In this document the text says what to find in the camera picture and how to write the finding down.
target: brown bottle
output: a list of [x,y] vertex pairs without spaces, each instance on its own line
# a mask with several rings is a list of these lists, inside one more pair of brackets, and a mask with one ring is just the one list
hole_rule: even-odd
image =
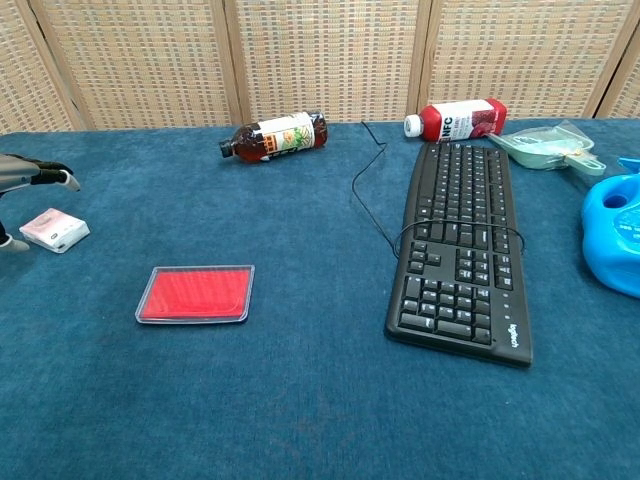
[[223,157],[237,155],[245,162],[258,163],[305,148],[319,148],[327,135],[322,113],[300,112],[244,125],[231,139],[220,142],[220,151]]

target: plastic bag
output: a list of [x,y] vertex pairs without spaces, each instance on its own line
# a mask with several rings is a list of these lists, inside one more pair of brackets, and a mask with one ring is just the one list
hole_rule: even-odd
[[570,166],[596,176],[606,169],[606,165],[589,152],[593,141],[567,120],[555,127],[529,128],[502,136],[488,134],[487,137],[527,168],[553,170]]

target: clear plastic lid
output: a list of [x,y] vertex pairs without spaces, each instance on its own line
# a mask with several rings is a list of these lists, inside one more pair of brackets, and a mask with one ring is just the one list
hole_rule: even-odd
[[136,319],[155,324],[243,322],[254,270],[253,265],[156,267]]
[[487,135],[524,167],[551,170],[571,166],[587,175],[602,175],[606,166],[590,153],[593,141],[571,122],[529,128],[511,135]]

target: bottle label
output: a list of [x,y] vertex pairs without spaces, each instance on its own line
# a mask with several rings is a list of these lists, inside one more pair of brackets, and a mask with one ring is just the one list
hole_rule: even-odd
[[313,122],[305,112],[258,122],[258,125],[269,157],[311,148],[316,140]]
[[464,140],[493,133],[497,113],[486,100],[467,100],[438,103],[433,107],[440,112],[440,140]]

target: white package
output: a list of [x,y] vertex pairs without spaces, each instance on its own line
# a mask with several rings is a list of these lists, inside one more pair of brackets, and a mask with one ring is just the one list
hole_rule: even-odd
[[90,233],[84,220],[55,208],[20,227],[20,232],[28,241],[55,253],[66,252]]

